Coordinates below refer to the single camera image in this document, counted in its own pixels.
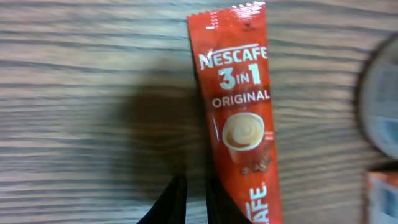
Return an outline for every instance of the striped wooden surface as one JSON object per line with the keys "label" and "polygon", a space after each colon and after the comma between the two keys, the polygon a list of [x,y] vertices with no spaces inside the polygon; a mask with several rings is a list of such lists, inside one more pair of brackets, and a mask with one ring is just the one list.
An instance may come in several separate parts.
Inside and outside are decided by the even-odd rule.
{"label": "striped wooden surface", "polygon": [[[0,1],[0,223],[135,223],[183,169],[187,223],[206,223],[185,17],[239,3],[215,2]],[[285,223],[358,223],[363,172],[385,158],[356,129],[353,87],[398,1],[268,12]]]}

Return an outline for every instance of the red and white package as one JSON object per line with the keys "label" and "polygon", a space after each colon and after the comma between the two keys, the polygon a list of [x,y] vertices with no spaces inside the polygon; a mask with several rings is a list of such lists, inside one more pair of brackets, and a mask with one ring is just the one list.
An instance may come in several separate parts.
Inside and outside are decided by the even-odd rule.
{"label": "red and white package", "polygon": [[217,174],[255,224],[282,224],[264,2],[188,17]]}

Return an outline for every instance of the circular object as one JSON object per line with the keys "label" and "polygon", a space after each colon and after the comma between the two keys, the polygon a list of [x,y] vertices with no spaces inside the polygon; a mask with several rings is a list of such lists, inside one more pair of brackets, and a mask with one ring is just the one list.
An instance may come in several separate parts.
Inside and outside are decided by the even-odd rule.
{"label": "circular object", "polygon": [[381,44],[365,65],[357,89],[358,121],[382,152],[398,158],[398,35]]}

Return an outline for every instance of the nescafe 3 in 1 packet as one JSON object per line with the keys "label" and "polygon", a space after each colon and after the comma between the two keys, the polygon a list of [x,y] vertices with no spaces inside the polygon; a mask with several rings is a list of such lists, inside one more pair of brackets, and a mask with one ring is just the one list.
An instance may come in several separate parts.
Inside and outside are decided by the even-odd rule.
{"label": "nescafe 3 in 1 packet", "polygon": [[188,17],[218,177],[255,224],[282,224],[264,2]]}

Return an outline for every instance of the coffee cup image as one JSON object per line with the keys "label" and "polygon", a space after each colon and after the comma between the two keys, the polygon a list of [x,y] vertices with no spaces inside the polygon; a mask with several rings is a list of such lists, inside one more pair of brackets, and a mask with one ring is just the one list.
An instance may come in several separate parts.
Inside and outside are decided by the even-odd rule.
{"label": "coffee cup image", "polygon": [[264,121],[254,113],[236,113],[225,122],[222,138],[232,161],[249,167],[260,159]]}

